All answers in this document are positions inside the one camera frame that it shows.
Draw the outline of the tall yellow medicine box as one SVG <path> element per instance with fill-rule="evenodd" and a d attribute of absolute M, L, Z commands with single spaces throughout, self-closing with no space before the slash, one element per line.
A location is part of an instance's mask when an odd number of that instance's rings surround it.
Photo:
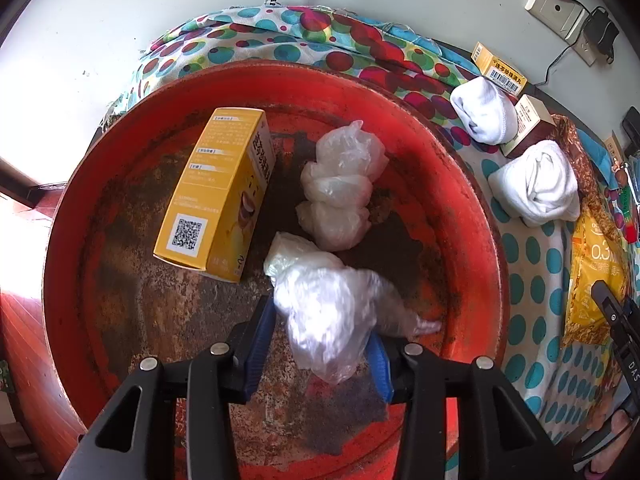
<path fill-rule="evenodd" d="M 263 110 L 216 108 L 171 196 L 153 256 L 237 283 L 275 161 Z"/>

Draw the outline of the red green toy packet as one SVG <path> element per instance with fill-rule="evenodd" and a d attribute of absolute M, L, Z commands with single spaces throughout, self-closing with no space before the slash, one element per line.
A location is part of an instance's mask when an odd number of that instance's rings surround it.
<path fill-rule="evenodd" d="M 639 240 L 639 227 L 637 220 L 636 203 L 629 185 L 623 188 L 605 190 L 608 198 L 608 206 L 614 219 L 616 228 L 622 233 L 628 244 L 637 243 Z"/>

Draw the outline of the white wall socket plate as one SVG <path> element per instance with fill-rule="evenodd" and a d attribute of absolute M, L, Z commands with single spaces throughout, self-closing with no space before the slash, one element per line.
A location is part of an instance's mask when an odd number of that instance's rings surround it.
<path fill-rule="evenodd" d="M 588 65 L 597 61 L 597 51 L 584 34 L 589 11 L 573 0 L 527 0 L 524 9 L 556 36 L 573 46 Z"/>

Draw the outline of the small yellow medicine box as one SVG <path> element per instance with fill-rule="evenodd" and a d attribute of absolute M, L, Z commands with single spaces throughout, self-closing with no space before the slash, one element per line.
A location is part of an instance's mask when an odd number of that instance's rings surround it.
<path fill-rule="evenodd" d="M 471 54 L 480 73 L 510 96 L 517 98 L 524 90 L 527 79 L 515 67 L 503 61 L 478 42 Z"/>

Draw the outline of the brown chocolate snack bag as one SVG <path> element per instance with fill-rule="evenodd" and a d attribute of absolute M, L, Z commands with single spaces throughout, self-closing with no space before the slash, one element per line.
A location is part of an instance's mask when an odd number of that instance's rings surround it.
<path fill-rule="evenodd" d="M 601 232 L 613 242 L 620 243 L 620 231 L 604 206 L 601 193 L 597 185 L 596 175 L 591 167 L 587 152 L 579 139 L 577 128 L 570 118 L 552 114 L 555 124 L 553 140 L 570 162 L 578 184 L 578 193 L 582 199 L 582 206 L 586 206 L 592 218 L 597 221 Z"/>

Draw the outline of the small brown figurine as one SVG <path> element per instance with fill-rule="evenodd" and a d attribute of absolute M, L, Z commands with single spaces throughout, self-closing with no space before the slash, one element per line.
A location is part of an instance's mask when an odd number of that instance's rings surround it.
<path fill-rule="evenodd" d="M 626 164 L 624 162 L 616 162 L 613 167 L 614 176 L 619 188 L 626 188 L 628 186 L 628 174 L 626 171 Z"/>

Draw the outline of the polka dot tablecloth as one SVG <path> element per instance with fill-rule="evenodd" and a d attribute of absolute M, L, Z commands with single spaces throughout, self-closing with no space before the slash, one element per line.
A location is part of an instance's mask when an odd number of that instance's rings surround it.
<path fill-rule="evenodd" d="M 470 80 L 470 72 L 427 46 L 321 8 L 244 6 L 185 22 L 142 55 L 130 88 L 110 114 L 122 116 L 152 92 L 199 70 L 247 60 L 317 66 L 392 92 L 444 129 L 481 188 L 488 188 L 488 177 L 506 163 L 495 145 L 468 135 L 450 104 L 451 91 Z M 510 217 L 492 193 L 486 200 L 498 223 L 510 280 L 504 374 L 549 437 L 561 441 L 624 392 L 608 342 L 561 347 L 576 222 L 552 220 L 530 228 Z M 195 350 L 174 360 L 143 351 L 120 377 L 148 354 L 170 362 Z M 349 456 L 355 441 L 376 448 L 384 434 L 396 430 L 399 419 L 376 394 L 364 366 L 331 386 L 295 365 L 284 330 L 276 331 L 271 350 L 258 393 L 232 412 L 245 465 L 306 474 L 313 458 Z"/>

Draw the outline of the black power adapter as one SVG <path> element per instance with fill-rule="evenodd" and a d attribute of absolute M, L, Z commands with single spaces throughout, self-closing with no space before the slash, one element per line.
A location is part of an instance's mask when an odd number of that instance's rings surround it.
<path fill-rule="evenodd" d="M 608 11 L 603 6 L 597 6 L 590 12 L 582 31 L 605 62 L 612 64 L 615 58 L 613 44 L 620 30 L 608 16 Z"/>

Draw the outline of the black clip device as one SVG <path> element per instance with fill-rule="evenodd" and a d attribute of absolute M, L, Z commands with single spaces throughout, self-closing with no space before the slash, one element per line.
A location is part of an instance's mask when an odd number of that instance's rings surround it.
<path fill-rule="evenodd" d="M 625 148 L 627 157 L 634 156 L 640 150 L 640 113 L 631 106 L 625 114 L 622 127 L 626 136 L 628 136 L 629 144 Z"/>

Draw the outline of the yellow chips snack bag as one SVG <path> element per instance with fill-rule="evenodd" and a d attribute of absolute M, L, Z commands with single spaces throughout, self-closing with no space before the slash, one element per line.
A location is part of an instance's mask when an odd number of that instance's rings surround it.
<path fill-rule="evenodd" d="M 592 285 L 604 281 L 620 301 L 628 292 L 630 271 L 626 240 L 605 235 L 588 207 L 575 224 L 572 235 L 572 262 L 564 334 L 561 347 L 580 344 L 605 344 L 610 333 L 608 322 L 591 296 Z"/>

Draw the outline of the large white sock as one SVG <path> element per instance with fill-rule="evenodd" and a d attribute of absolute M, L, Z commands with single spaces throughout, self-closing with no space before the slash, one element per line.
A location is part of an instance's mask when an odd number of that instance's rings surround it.
<path fill-rule="evenodd" d="M 570 162 L 552 140 L 530 146 L 488 177 L 492 195 L 510 217 L 534 228 L 580 216 L 578 183 Z"/>

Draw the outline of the clear plastic bag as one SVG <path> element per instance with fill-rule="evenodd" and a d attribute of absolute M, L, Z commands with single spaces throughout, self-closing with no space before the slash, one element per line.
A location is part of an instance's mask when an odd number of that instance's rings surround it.
<path fill-rule="evenodd" d="M 373 182 L 388 165 L 385 146 L 355 120 L 326 133 L 316 143 L 316 158 L 300 174 L 305 200 L 296 207 L 299 225 L 320 249 L 355 247 L 370 229 L 368 205 Z"/>

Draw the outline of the small cardboard tag box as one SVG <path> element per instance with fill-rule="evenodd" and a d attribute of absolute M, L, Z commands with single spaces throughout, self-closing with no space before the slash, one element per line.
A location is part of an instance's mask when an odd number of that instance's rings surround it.
<path fill-rule="evenodd" d="M 625 161 L 624 150 L 620 147 L 614 132 L 604 140 L 604 145 L 611 157 L 613 165 L 621 165 Z"/>

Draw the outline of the dark red small box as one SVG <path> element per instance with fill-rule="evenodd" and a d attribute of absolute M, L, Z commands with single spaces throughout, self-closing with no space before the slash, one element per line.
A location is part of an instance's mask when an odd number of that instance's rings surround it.
<path fill-rule="evenodd" d="M 554 120 L 540 99 L 522 96 L 514 108 L 518 120 L 516 135 L 500 146 L 503 156 L 510 159 L 521 156 L 541 140 L 552 139 L 555 130 Z"/>

